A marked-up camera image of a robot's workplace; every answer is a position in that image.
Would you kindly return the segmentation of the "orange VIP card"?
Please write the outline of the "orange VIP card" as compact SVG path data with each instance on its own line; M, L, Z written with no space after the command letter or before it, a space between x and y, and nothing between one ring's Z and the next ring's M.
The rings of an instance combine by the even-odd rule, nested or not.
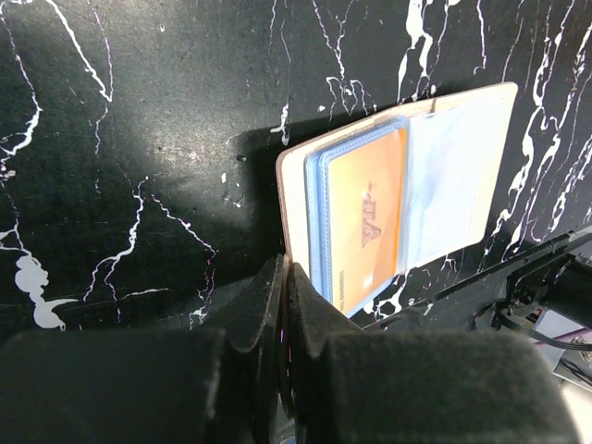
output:
M324 162L330 289L345 315L397 271L406 145L405 128L384 129Z

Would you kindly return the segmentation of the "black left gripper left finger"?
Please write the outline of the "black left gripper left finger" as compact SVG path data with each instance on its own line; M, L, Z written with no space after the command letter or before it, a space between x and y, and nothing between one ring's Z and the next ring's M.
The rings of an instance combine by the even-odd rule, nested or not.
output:
M27 332L1 350L5 443L267 443L285 260L194 329Z

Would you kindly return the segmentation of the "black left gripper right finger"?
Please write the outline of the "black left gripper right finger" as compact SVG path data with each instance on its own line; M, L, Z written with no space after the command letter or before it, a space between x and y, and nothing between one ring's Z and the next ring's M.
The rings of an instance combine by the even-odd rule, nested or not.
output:
M542 356L507 333L370 333L287 274L300 443L575 443Z

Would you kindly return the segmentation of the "beige leather card holder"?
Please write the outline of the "beige leather card holder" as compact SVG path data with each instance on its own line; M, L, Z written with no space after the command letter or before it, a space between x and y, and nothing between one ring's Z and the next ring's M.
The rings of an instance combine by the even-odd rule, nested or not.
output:
M276 162L284 240L314 288L330 289L324 162L370 134L405 128L398 266L393 279L484 239L518 87L502 82L391 107L283 152Z

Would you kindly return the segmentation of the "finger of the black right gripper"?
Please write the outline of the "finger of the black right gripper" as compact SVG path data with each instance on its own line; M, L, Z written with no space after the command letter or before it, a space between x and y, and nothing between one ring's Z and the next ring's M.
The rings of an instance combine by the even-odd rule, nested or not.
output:
M581 233L569 231L494 265L409 308L376 321L366 331L471 331L487 329L495 306L531 308L550 285L549 275L573 259Z

